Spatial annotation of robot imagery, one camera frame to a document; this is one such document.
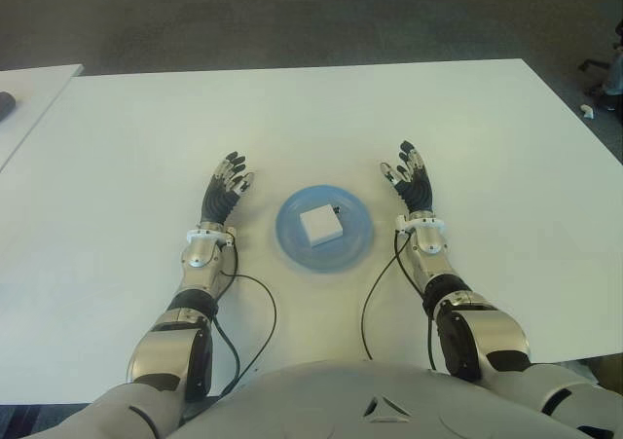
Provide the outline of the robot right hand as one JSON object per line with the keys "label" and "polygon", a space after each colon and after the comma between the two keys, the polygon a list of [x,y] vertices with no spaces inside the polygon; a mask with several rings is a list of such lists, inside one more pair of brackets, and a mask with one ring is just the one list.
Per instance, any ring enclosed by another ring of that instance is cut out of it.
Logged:
{"label": "robot right hand", "polygon": [[432,212],[432,186],[420,153],[411,142],[404,140],[398,157],[402,164],[396,167],[380,163],[383,177],[392,185],[409,213]]}

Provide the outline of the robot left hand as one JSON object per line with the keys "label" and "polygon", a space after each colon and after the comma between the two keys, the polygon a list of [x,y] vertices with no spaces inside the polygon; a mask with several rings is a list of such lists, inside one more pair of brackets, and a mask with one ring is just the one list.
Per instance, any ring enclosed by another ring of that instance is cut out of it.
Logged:
{"label": "robot left hand", "polygon": [[231,152],[213,171],[202,200],[201,223],[225,224],[254,180],[253,172],[245,172],[245,160]]}

